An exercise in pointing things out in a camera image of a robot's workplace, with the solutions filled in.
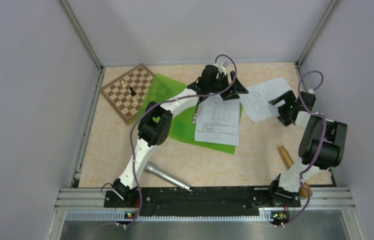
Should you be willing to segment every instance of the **green sheet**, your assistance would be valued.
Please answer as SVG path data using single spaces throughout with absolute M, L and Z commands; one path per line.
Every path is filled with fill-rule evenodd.
M 182 92 L 187 85 L 171 79 L 167 76 L 156 74 L 148 90 L 147 96 L 141 106 L 138 116 L 141 116 L 151 101 L 161 102 Z M 193 144 L 228 154 L 234 154 L 235 146 L 217 144 L 210 142 L 194 141 L 196 125 L 193 124 L 194 111 L 196 107 L 190 107 L 172 120 L 169 136 L 186 144 Z

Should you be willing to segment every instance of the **wooden table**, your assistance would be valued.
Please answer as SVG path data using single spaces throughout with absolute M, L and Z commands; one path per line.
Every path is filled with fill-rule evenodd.
M 160 73 L 189 84 L 204 68 L 195 65 L 148 66 Z M 292 62 L 237 64 L 238 79 L 245 86 L 252 86 L 274 78 L 284 77 L 297 93 L 298 77 Z M 114 80 L 132 67 L 108 67 L 103 85 Z M 100 95 L 92 124 L 91 134 L 82 167 L 80 188 L 101 187 L 113 183 L 125 169 L 131 156 L 129 130 L 106 99 Z M 207 148 L 181 143 L 168 138 L 158 147 L 150 161 L 167 172 L 186 181 L 191 186 L 266 186 L 280 173 L 286 171 L 277 147 L 283 145 L 294 160 L 304 129 L 295 125 L 285 127 L 272 117 L 252 123 L 243 111 L 240 122 L 240 145 L 235 154 L 227 154 Z M 328 171 L 323 171 L 308 181 L 311 185 L 330 185 Z M 142 187 L 170 187 L 170 183 L 144 173 Z

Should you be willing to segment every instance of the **wooden chessboard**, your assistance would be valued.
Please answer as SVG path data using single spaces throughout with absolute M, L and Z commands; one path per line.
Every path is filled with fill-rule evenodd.
M 129 124 L 136 119 L 154 78 L 145 65 L 140 64 L 100 89 L 113 109 Z

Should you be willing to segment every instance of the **white wall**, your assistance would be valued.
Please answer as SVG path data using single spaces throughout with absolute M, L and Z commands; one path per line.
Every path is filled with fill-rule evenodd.
M 97 77 L 58 1 L 0 1 L 0 239 L 45 238 Z
M 337 170 L 374 239 L 374 1 L 342 1 L 303 70 L 325 74 L 318 107 L 328 118 L 349 125 Z
M 69 0 L 104 65 L 296 61 L 329 0 Z

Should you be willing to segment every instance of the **document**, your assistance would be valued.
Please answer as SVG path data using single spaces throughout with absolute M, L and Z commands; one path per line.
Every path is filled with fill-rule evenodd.
M 194 140 L 238 146 L 240 144 L 240 101 L 223 101 L 218 96 L 202 102 L 196 120 Z
M 283 77 L 275 78 L 248 87 L 249 94 L 241 94 L 240 102 L 252 122 L 257 123 L 278 115 L 277 107 L 285 102 L 280 101 L 275 106 L 268 102 L 291 90 Z

